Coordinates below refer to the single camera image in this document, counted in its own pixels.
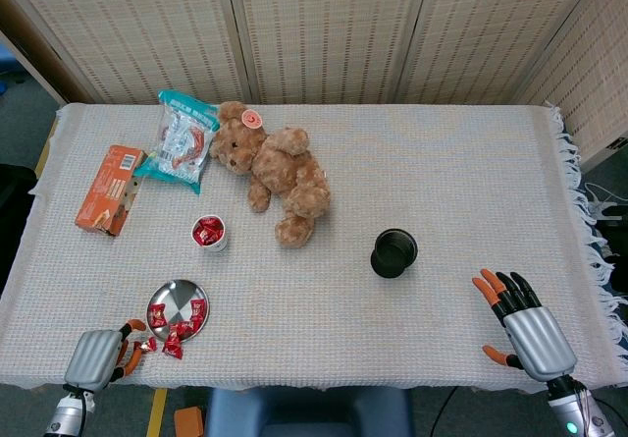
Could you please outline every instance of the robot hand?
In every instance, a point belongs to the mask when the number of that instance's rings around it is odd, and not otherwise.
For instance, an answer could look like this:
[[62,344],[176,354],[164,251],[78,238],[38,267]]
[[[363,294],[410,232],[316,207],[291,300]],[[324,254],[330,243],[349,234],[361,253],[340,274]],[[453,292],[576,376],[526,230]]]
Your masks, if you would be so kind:
[[93,396],[109,383],[131,374],[141,359],[141,350],[133,351],[129,363],[121,361],[127,351],[127,336],[132,330],[144,331],[146,325],[131,319],[120,330],[88,331],[78,340],[66,370],[64,389],[70,394],[57,405],[44,437],[79,437],[88,413],[94,413]]
[[484,280],[474,278],[473,284],[491,305],[516,351],[507,355],[483,346],[484,353],[500,365],[525,370],[531,378],[548,385],[549,406],[565,435],[614,436],[589,390],[569,375],[576,365],[576,355],[528,282],[516,272],[510,277],[487,269],[481,273]]

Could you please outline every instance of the small cup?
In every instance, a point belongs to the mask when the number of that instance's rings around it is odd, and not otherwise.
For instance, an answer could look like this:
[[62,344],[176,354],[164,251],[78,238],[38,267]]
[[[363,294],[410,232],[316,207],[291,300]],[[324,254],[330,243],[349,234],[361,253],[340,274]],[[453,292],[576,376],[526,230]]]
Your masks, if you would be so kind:
[[386,229],[375,240],[371,266],[384,278],[395,278],[412,265],[419,247],[412,236],[401,229]]
[[[220,226],[222,227],[223,233],[222,236],[215,241],[212,244],[209,245],[205,245],[202,244],[195,236],[194,236],[194,232],[197,229],[201,229],[202,231],[202,224],[201,221],[204,220],[215,220],[218,221],[220,223]],[[192,230],[190,232],[190,235],[192,237],[192,240],[194,241],[194,243],[197,246],[201,246],[203,247],[205,250],[208,250],[210,252],[220,252],[223,248],[225,248],[227,246],[227,227],[225,226],[225,222],[220,218],[220,216],[216,216],[215,214],[208,214],[206,216],[201,216],[200,218],[198,218],[196,220],[196,222],[192,225]]]

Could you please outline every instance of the paper cup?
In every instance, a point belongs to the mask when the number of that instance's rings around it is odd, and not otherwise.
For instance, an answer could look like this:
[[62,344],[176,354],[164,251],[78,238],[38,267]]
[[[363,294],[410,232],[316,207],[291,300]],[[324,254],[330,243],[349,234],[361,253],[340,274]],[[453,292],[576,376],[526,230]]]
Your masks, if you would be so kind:
[[[205,219],[216,219],[220,222],[223,227],[223,235],[213,244],[206,246],[205,244],[201,244],[196,237],[194,236],[194,232],[201,226],[201,221]],[[225,222],[220,218],[220,216],[216,216],[215,214],[208,214],[205,216],[201,216],[196,220],[196,222],[192,225],[192,230],[190,232],[192,237],[192,241],[199,247],[204,248],[210,252],[220,252],[223,248],[227,246],[227,227],[225,226]]]

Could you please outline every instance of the yellow tape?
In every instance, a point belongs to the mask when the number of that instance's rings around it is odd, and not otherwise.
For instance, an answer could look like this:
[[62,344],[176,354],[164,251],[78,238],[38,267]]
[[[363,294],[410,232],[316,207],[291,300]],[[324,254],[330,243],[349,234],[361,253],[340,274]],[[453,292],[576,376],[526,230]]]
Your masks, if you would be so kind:
[[146,437],[159,437],[161,431],[161,419],[164,415],[164,407],[166,406],[166,394],[168,390],[160,388],[155,390],[153,395],[153,408],[150,410],[150,419],[148,420],[148,430]]
[[52,124],[52,128],[50,129],[50,133],[48,134],[48,139],[46,140],[46,144],[43,146],[43,150],[41,151],[41,154],[39,155],[39,160],[37,161],[37,166],[35,167],[35,171],[34,171],[35,175],[37,176],[37,179],[41,177],[41,172],[43,172],[43,167],[44,165],[46,165],[46,161],[48,160],[48,152],[50,151],[50,138],[54,136],[55,134],[55,130],[57,129],[57,123],[59,123],[59,120],[55,118],[55,121]]

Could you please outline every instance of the black cup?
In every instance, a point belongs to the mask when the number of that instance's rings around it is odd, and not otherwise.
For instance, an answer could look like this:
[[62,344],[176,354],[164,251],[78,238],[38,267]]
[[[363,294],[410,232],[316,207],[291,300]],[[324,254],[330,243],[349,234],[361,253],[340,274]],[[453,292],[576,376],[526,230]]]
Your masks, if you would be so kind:
[[386,229],[375,240],[371,266],[384,278],[395,278],[412,265],[419,247],[414,238],[401,229]]

